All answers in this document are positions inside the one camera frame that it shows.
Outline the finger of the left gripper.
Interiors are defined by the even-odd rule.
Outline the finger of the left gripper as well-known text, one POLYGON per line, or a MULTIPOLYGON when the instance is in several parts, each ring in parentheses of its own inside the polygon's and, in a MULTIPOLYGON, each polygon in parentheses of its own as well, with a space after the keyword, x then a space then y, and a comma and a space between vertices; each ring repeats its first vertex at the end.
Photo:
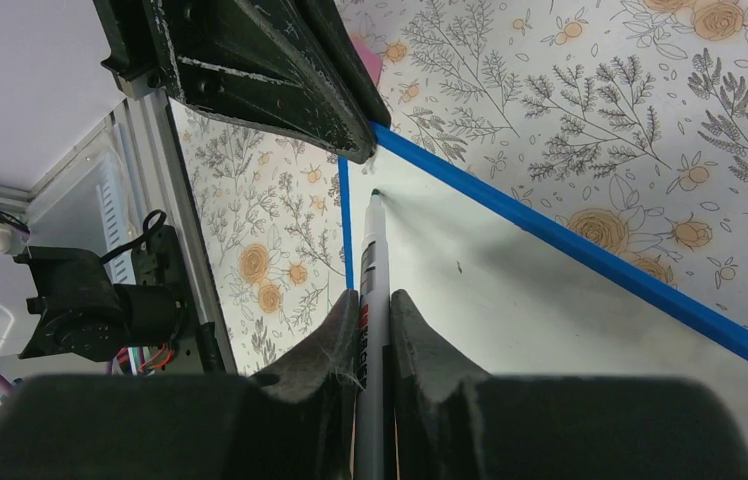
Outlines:
POLYGON ((332 1, 111 1, 103 66, 129 98, 163 90, 218 121, 362 164, 390 113, 332 1))

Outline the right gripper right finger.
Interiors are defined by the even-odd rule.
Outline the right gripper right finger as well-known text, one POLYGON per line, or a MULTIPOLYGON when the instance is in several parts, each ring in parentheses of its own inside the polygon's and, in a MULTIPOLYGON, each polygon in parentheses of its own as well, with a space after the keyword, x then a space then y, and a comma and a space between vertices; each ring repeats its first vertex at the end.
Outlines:
POLYGON ((704 385, 493 375, 390 301, 403 479, 748 479, 748 444, 704 385))

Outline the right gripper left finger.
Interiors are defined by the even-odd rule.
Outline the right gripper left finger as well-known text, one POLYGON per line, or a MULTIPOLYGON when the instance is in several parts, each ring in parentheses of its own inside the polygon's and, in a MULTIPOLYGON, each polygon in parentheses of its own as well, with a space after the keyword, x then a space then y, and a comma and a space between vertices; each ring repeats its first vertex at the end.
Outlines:
POLYGON ((359 296, 249 375, 47 375, 0 409, 0 479, 346 479, 359 296))

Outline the blue framed whiteboard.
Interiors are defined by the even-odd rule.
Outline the blue framed whiteboard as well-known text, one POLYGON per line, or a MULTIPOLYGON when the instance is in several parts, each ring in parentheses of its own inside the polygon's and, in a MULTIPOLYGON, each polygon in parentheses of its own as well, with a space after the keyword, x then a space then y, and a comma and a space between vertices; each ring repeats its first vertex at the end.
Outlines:
POLYGON ((339 163, 350 285, 378 190, 391 287, 485 370, 696 380, 748 440, 748 329, 406 139, 379 136, 367 164, 339 163))

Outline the white marker pen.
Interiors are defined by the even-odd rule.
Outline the white marker pen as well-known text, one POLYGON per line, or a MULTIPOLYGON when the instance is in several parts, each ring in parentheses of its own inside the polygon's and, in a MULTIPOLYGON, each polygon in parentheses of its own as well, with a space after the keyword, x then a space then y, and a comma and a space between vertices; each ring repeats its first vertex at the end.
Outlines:
POLYGON ((394 419, 390 393, 389 267, 382 194, 365 211, 360 262, 354 477, 393 479, 394 419))

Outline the pink metronome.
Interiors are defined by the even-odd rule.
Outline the pink metronome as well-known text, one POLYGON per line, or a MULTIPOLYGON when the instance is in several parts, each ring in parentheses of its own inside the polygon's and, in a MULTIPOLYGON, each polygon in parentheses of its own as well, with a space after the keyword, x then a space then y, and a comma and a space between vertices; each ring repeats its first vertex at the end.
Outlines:
POLYGON ((383 69, 382 58, 372 51, 361 38, 353 36, 351 41, 373 84, 378 86, 383 69))

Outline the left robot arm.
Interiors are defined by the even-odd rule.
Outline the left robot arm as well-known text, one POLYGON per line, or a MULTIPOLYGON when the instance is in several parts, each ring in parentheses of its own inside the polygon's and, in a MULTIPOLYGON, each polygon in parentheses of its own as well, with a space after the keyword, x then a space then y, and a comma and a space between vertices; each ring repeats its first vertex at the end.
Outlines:
MULTIPOLYGON (((98 1, 103 61, 133 99, 164 93, 216 121, 301 140, 361 164, 389 120, 332 1, 98 1)), ((105 255, 0 253, 0 357, 174 346, 197 329, 164 212, 105 255)))

